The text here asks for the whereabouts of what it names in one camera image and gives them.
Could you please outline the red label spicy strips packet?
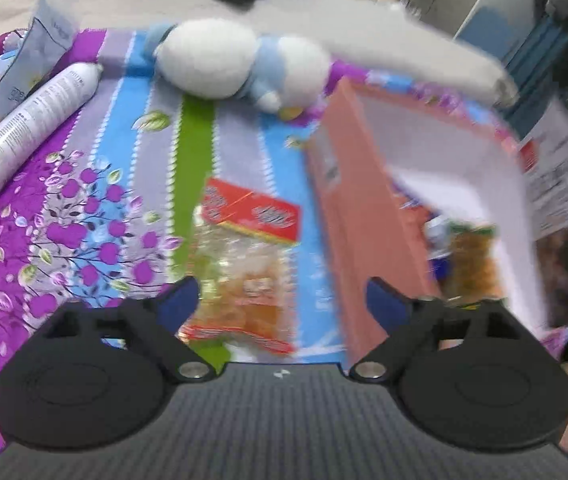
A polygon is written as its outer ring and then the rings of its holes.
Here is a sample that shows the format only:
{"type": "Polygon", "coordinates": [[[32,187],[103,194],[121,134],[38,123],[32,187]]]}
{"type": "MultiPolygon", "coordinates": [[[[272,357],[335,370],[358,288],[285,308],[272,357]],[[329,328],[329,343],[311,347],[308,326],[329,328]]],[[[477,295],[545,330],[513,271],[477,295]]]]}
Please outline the red label spicy strips packet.
{"type": "Polygon", "coordinates": [[[181,335],[247,339],[281,356],[293,353],[300,221],[294,203],[209,178],[187,259],[199,284],[198,307],[181,335]]]}

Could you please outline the white shrimp flavour packet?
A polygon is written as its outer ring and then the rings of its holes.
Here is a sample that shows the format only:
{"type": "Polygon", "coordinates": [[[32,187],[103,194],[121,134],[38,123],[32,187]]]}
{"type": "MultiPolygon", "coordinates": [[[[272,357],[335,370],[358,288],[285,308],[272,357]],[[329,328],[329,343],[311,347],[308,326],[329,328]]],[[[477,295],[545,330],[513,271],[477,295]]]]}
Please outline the white shrimp flavour packet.
{"type": "Polygon", "coordinates": [[[568,110],[551,99],[519,145],[534,240],[568,229],[568,110]]]}

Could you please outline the orange snack packet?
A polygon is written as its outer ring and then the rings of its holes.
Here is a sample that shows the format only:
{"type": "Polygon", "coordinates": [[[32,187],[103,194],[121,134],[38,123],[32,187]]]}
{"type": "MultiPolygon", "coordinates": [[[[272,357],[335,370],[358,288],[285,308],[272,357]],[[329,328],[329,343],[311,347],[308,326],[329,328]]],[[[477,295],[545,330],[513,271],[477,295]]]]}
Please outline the orange snack packet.
{"type": "Polygon", "coordinates": [[[445,283],[448,301],[456,306],[504,297],[493,258],[496,226],[453,222],[450,226],[450,274],[445,283]]]}

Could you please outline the floral purple bed sheet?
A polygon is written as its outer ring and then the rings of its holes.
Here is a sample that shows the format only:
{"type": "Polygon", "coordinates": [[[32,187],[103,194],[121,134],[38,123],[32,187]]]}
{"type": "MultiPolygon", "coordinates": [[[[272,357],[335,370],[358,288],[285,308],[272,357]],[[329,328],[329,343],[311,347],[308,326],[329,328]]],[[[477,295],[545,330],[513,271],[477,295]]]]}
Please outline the floral purple bed sheet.
{"type": "Polygon", "coordinates": [[[145,39],[139,30],[80,32],[60,70],[101,63],[98,91],[0,193],[0,369],[64,300],[111,308],[127,296],[155,296],[182,278],[192,213],[209,176],[299,205],[301,237],[293,353],[277,356],[237,340],[229,347],[208,344],[206,356],[346,365],[334,279],[300,145],[338,82],[410,96],[515,144],[492,110],[450,89],[340,60],[320,104],[292,122],[244,102],[182,96],[154,75],[145,39]]]}

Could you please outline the pink cardboard box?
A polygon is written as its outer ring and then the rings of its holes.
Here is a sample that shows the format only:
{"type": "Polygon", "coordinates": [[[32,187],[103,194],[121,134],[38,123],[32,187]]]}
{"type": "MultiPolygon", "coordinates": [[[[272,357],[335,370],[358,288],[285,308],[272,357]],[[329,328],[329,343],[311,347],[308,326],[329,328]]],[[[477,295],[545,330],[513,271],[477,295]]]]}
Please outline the pink cardboard box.
{"type": "Polygon", "coordinates": [[[342,79],[305,159],[349,362],[386,336],[366,308],[370,278],[410,297],[440,294],[429,264],[431,218],[492,226],[497,295],[532,334],[546,331],[526,185],[507,136],[410,96],[342,79]]]}

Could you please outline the white spray can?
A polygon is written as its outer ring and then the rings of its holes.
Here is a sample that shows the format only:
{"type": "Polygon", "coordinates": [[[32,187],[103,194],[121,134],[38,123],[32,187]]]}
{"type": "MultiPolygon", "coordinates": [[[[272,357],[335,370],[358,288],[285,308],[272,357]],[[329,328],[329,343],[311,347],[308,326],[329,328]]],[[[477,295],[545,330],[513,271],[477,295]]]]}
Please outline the white spray can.
{"type": "Polygon", "coordinates": [[[72,64],[0,122],[0,191],[44,141],[92,99],[102,71],[96,63],[72,64]]]}

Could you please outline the blue curtain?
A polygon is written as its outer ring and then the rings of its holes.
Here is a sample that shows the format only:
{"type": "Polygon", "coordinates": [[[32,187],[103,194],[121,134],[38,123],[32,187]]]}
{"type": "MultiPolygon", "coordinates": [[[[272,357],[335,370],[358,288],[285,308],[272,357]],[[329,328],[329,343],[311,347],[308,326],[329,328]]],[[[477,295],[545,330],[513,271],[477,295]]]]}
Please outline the blue curtain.
{"type": "Polygon", "coordinates": [[[500,114],[524,138],[557,91],[553,69],[568,46],[568,29],[545,15],[523,34],[515,32],[497,11],[482,8],[462,28],[459,38],[499,58],[506,67],[519,98],[512,105],[503,105],[500,114]]]}

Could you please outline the white blue plush toy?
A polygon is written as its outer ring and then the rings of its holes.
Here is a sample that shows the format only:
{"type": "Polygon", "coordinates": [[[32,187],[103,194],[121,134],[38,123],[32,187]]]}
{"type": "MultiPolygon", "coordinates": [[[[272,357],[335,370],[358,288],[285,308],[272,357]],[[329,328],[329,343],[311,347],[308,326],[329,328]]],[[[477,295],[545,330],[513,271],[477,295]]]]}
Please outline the white blue plush toy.
{"type": "Polygon", "coordinates": [[[207,100],[243,100],[285,120],[317,102],[333,65],[314,41],[259,35],[223,18],[156,26],[148,31],[144,55],[183,92],[207,100]]]}

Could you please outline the grey duvet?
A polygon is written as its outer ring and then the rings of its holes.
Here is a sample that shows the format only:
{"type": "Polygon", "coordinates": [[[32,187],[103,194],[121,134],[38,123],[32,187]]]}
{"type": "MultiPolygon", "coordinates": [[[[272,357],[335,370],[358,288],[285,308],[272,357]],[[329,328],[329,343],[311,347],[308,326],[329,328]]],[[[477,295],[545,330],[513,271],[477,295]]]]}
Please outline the grey duvet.
{"type": "Polygon", "coordinates": [[[425,25],[390,0],[77,0],[85,28],[144,28],[190,18],[235,18],[258,32],[316,40],[333,55],[443,84],[489,105],[512,105],[515,81],[494,56],[425,25]]]}

